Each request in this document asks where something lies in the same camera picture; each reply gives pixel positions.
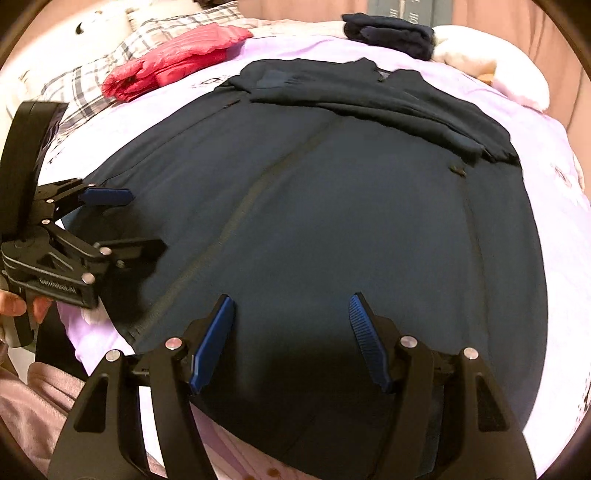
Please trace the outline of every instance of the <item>human hand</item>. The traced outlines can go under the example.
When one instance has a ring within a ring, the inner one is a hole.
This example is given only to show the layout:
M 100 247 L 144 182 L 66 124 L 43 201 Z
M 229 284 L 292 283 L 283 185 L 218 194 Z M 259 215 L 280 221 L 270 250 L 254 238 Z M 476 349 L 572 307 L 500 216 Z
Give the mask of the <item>human hand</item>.
M 36 297 L 33 300 L 33 318 L 41 323 L 53 300 L 47 297 Z M 0 315 L 7 317 L 20 317 L 27 311 L 27 302 L 18 295 L 6 290 L 0 290 Z

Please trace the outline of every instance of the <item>wall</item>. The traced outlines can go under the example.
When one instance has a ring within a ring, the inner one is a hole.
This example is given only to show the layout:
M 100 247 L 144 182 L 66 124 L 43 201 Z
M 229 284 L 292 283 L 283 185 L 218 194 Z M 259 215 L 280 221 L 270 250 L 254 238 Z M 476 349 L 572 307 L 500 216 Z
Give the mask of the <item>wall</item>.
M 238 0 L 238 8 L 247 18 L 323 22 L 340 20 L 345 13 L 365 12 L 367 0 Z
M 68 60 L 76 53 L 76 26 L 105 3 L 106 0 L 52 0 L 29 25 L 0 70 L 0 151 L 11 123 L 4 108 L 5 96 L 13 90 L 14 80 L 32 66 L 56 75 L 75 67 Z

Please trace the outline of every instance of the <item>silver screw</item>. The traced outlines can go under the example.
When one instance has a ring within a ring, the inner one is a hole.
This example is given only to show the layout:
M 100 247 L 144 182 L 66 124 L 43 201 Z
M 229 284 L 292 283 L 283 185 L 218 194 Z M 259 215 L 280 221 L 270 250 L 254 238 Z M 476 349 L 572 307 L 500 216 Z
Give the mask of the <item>silver screw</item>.
M 119 360 L 121 357 L 121 352 L 118 350 L 109 350 L 105 355 L 105 358 L 108 362 L 115 362 Z
M 164 344 L 168 350 L 176 350 L 177 348 L 181 348 L 182 345 L 183 341 L 178 337 L 169 338 Z
M 478 358 L 478 350 L 469 346 L 468 348 L 464 348 L 464 356 L 468 360 L 476 360 Z
M 95 276 L 90 272 L 85 272 L 82 274 L 82 281 L 87 285 L 92 285 L 95 282 Z
M 418 345 L 418 342 L 415 337 L 407 335 L 400 339 L 400 345 L 406 348 L 415 348 Z

